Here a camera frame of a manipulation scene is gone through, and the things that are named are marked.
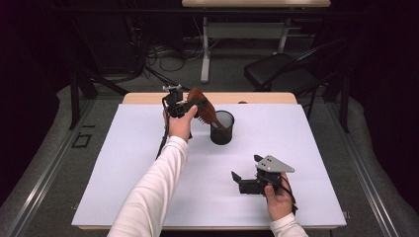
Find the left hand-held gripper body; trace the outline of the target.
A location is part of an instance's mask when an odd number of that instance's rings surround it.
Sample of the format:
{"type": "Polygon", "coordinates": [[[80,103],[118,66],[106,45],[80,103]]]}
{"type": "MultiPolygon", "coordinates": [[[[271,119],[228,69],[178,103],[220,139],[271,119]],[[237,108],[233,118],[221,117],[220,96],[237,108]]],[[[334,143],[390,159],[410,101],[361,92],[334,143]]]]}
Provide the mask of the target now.
{"type": "Polygon", "coordinates": [[[167,95],[163,98],[165,111],[172,118],[181,118],[185,114],[182,86],[164,86],[163,90],[167,95]]]}

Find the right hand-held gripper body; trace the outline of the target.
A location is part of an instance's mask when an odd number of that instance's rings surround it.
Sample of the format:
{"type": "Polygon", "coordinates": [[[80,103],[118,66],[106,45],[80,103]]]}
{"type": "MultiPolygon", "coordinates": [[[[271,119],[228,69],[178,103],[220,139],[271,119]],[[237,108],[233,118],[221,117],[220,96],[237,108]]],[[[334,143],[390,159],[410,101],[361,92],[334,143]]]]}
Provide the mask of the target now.
{"type": "Polygon", "coordinates": [[[282,187],[283,173],[293,173],[294,168],[278,160],[272,155],[263,157],[263,160],[256,162],[256,175],[253,180],[241,180],[239,192],[246,195],[264,195],[265,187],[272,185],[277,191],[282,187]]]}

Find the brown wooden hairbrush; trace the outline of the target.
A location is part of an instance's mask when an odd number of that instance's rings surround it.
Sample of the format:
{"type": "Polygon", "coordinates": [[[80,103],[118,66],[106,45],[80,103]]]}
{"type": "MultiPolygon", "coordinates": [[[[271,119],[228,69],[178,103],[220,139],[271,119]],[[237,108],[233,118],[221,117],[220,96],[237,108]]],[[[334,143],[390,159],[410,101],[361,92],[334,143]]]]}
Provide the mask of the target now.
{"type": "Polygon", "coordinates": [[[187,101],[198,107],[196,118],[201,122],[212,124],[221,130],[226,130],[226,127],[216,117],[214,106],[200,88],[192,88],[188,93],[187,101]]]}

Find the black mesh pen cup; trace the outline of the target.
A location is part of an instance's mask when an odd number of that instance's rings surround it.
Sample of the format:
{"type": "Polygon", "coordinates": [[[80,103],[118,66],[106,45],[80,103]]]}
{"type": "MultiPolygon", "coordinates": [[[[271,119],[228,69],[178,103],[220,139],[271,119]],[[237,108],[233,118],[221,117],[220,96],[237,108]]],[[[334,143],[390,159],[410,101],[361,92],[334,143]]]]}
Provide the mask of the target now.
{"type": "Polygon", "coordinates": [[[210,140],[217,145],[226,145],[232,139],[234,116],[228,111],[216,111],[216,122],[210,124],[210,140]]]}

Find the person's left hand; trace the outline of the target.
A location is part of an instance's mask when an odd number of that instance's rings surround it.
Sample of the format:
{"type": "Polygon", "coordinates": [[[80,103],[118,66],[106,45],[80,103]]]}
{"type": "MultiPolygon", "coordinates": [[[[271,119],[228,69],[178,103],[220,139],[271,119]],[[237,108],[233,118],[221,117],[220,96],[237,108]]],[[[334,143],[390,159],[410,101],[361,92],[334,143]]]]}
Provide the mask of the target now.
{"type": "Polygon", "coordinates": [[[168,136],[177,136],[189,142],[191,134],[191,120],[198,111],[197,106],[192,106],[181,118],[172,118],[164,111],[165,126],[168,129],[168,136]]]}

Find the person's right hand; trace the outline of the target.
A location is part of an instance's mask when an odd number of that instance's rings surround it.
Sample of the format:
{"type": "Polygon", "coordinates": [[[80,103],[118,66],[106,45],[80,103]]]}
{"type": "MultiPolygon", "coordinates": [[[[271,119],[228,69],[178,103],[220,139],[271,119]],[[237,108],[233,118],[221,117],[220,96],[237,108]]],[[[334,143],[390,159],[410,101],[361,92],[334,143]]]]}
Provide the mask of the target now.
{"type": "Polygon", "coordinates": [[[272,221],[277,221],[293,212],[294,200],[288,176],[281,175],[282,187],[277,191],[272,185],[265,187],[267,210],[272,221]]]}

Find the white table mat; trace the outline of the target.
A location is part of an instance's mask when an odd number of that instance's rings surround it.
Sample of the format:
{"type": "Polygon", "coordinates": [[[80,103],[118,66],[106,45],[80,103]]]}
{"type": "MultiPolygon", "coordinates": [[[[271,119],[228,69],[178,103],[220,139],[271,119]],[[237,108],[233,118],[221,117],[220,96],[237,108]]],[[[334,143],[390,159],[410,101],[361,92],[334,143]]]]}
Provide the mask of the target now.
{"type": "MultiPolygon", "coordinates": [[[[252,179],[254,157],[272,155],[293,167],[289,175],[297,221],[305,228],[333,229],[346,220],[302,107],[229,104],[235,123],[226,145],[192,122],[190,159],[166,215],[167,230],[266,229],[262,196],[243,195],[232,176],[252,179]]],[[[111,226],[137,180],[154,162],[164,132],[159,105],[119,105],[90,181],[72,220],[82,229],[111,226]]]]}

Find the white-legged desk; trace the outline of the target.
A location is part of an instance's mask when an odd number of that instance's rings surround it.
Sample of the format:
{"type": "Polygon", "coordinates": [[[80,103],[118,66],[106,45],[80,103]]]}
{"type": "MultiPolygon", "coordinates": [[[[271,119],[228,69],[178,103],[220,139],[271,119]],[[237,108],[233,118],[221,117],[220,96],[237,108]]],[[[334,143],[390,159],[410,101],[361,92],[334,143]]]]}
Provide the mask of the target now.
{"type": "MultiPolygon", "coordinates": [[[[182,0],[182,6],[187,8],[286,8],[315,9],[327,8],[330,0],[182,0]]],[[[210,79],[210,46],[209,38],[216,39],[277,39],[277,53],[282,53],[287,41],[291,19],[283,23],[212,23],[203,18],[203,66],[201,82],[210,79]]]]}

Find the black folding chair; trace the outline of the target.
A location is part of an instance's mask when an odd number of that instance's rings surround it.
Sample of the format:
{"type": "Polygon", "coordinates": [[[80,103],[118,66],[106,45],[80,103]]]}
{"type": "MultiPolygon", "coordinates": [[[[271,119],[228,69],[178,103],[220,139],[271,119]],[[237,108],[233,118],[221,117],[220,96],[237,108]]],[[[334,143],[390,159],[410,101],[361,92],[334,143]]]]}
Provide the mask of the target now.
{"type": "Polygon", "coordinates": [[[310,94],[304,105],[310,118],[314,99],[321,84],[338,74],[328,64],[347,47],[346,38],[336,39],[312,48],[299,57],[279,53],[252,62],[244,67],[245,78],[254,86],[255,92],[289,92],[296,98],[310,94]]]}

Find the black metal crossbar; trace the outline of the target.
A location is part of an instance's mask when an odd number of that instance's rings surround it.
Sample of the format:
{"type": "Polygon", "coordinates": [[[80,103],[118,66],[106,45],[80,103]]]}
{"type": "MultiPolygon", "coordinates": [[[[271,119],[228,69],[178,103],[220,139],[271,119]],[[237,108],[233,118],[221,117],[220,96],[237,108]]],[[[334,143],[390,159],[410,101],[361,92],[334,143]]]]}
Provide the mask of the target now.
{"type": "Polygon", "coordinates": [[[335,11],[330,9],[314,10],[281,10],[281,9],[81,9],[81,8],[47,8],[51,14],[113,14],[113,15],[140,15],[140,16],[181,16],[181,17],[284,17],[284,18],[363,18],[369,15],[362,11],[335,11]]]}

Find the black metal stand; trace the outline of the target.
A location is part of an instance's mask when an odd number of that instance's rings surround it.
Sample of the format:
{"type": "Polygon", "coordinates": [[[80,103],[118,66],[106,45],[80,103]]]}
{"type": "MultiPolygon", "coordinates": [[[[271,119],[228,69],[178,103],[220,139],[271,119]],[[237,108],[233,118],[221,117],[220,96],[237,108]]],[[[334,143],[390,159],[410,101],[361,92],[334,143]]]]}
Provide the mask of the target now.
{"type": "Polygon", "coordinates": [[[118,94],[125,96],[128,90],[114,84],[110,80],[106,79],[102,75],[90,70],[83,69],[81,72],[74,72],[70,80],[70,97],[71,97],[71,125],[70,129],[73,129],[81,118],[80,112],[80,101],[79,92],[88,100],[93,100],[98,97],[98,91],[94,86],[97,82],[102,84],[109,89],[117,92],[118,94]]]}

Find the metal floor rail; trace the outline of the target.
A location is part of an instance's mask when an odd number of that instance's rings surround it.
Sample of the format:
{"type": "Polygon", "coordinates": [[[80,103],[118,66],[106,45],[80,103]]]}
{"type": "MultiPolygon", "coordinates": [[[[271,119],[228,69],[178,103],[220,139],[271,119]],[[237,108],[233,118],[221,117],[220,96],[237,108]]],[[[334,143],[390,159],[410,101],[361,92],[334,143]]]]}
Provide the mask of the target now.
{"type": "Polygon", "coordinates": [[[347,132],[340,123],[339,111],[337,107],[333,103],[326,103],[326,108],[332,117],[333,123],[335,124],[336,129],[349,154],[353,169],[357,175],[357,179],[377,220],[377,224],[379,225],[383,237],[400,237],[386,207],[384,206],[382,198],[377,192],[377,188],[373,183],[370,174],[368,173],[363,159],[356,148],[351,134],[347,132]]]}
{"type": "Polygon", "coordinates": [[[60,143],[58,150],[55,152],[52,160],[47,164],[35,187],[31,190],[29,196],[26,198],[17,217],[12,222],[12,225],[5,235],[5,237],[22,237],[46,196],[49,187],[53,183],[56,174],[58,173],[66,153],[70,150],[72,143],[76,140],[82,123],[89,116],[95,105],[95,100],[87,100],[81,109],[81,116],[74,127],[67,131],[63,141],[60,143]]]}

